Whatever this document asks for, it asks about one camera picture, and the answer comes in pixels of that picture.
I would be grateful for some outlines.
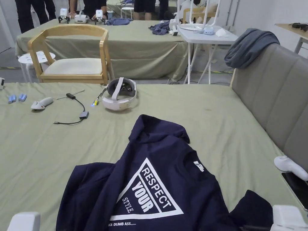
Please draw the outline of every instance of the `green bedsheet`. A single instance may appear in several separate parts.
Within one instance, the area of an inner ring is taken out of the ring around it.
[[[81,106],[65,98],[44,111],[31,104],[45,97],[76,95],[89,117],[75,126]],[[100,85],[10,83],[0,92],[0,230],[15,213],[41,213],[41,231],[54,231],[61,198],[76,165],[115,163],[122,155],[140,114],[185,127],[191,147],[216,176],[231,211],[250,189],[272,205],[301,206],[274,165],[282,155],[230,87],[218,85],[138,85],[137,105],[111,112],[91,107]],[[11,94],[28,95],[24,103],[7,104]]]

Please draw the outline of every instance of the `smartphone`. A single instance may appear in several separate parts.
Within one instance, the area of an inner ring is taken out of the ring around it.
[[[298,178],[291,172],[283,172],[282,177],[288,183],[295,196],[302,204],[305,211],[308,212],[308,183]]]

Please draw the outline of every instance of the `small blue battery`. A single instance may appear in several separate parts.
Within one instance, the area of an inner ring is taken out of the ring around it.
[[[7,103],[8,104],[13,103],[13,96],[12,95],[9,96],[9,101]]]
[[[19,95],[19,97],[18,97],[18,101],[20,101],[20,102],[25,102],[26,98],[27,98],[27,95],[21,93],[21,94]]]
[[[16,95],[12,95],[12,102],[16,102]]]

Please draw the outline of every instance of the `white stool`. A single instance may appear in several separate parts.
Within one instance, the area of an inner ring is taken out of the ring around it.
[[[42,63],[46,63],[47,62],[47,58],[46,56],[44,55],[44,52],[43,51],[38,51],[36,52],[36,55],[38,57],[38,62],[40,64]],[[56,57],[55,54],[53,53],[50,53],[51,55],[51,58],[54,59]],[[24,54],[22,56],[20,56],[18,58],[18,62],[20,63],[20,66],[21,66],[21,70],[22,70],[22,74],[23,74],[23,77],[24,77],[24,80],[25,82],[30,82],[32,83],[32,78],[31,78],[31,75],[30,75],[30,67],[33,66],[33,61],[32,61],[32,58],[31,58],[31,55],[29,53],[27,54]],[[24,67],[23,67],[23,64],[26,65],[26,73],[25,73],[25,70],[24,70]]]
[[[132,14],[132,10],[134,10],[133,7],[123,7],[123,8],[121,8],[121,18],[123,18],[122,17],[122,11],[123,10],[130,10],[131,11],[131,19],[133,19],[133,14]]]

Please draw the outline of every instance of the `white triangle graphic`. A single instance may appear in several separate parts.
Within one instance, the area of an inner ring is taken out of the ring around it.
[[[154,199],[152,193],[147,187],[147,184],[145,183],[143,177],[141,176],[141,171],[145,171],[144,167],[148,166],[149,171],[151,174],[153,174],[154,178],[156,179],[157,184],[159,184],[159,187],[161,190],[163,190],[164,196],[168,198],[168,202],[175,208],[171,211],[163,212],[161,211],[161,207],[157,204],[156,200]],[[160,177],[156,173],[155,169],[153,168],[153,165],[150,163],[149,159],[146,158],[145,161],[142,163],[140,168],[137,170],[137,172],[133,175],[131,180],[128,182],[127,186],[123,189],[123,191],[120,193],[117,203],[119,200],[123,197],[123,195],[131,188],[133,182],[136,178],[139,178],[142,187],[146,189],[146,192],[148,193],[149,197],[151,198],[151,201],[153,202],[153,206],[155,206],[158,210],[157,213],[152,214],[123,214],[123,215],[114,215],[111,216],[110,221],[118,221],[118,220],[128,220],[128,219],[154,219],[154,218],[160,218],[160,217],[168,217],[168,216],[174,216],[174,215],[180,215],[183,214],[183,211],[180,209],[180,207],[177,205],[177,203],[174,201],[174,199],[171,197],[170,193],[166,189],[165,185],[161,181]]]

